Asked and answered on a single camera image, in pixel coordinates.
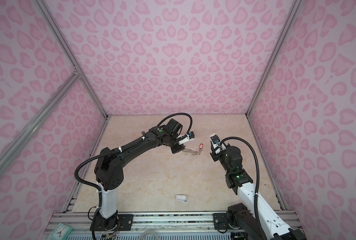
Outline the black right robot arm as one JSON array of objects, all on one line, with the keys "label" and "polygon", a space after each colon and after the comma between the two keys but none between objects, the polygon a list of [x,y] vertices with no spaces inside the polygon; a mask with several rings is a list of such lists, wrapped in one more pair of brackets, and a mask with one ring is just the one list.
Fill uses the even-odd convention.
[{"label": "black right robot arm", "polygon": [[228,207],[227,225],[232,229],[242,229],[250,240],[305,240],[299,229],[289,224],[271,208],[256,185],[242,167],[241,150],[230,145],[219,146],[212,143],[211,157],[219,161],[226,175],[226,184],[242,200],[240,204]]}]

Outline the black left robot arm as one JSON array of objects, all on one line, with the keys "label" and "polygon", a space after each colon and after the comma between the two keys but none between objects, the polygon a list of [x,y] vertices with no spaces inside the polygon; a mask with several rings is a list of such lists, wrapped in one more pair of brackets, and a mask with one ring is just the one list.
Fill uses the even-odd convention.
[{"label": "black left robot arm", "polygon": [[171,119],[166,125],[155,126],[142,136],[117,149],[101,151],[94,169],[99,187],[99,206],[94,213],[91,231],[115,231],[119,229],[117,208],[118,188],[124,181],[123,168],[145,152],[160,146],[171,148],[176,154],[185,148],[182,140],[193,134],[181,136],[183,125]]}]

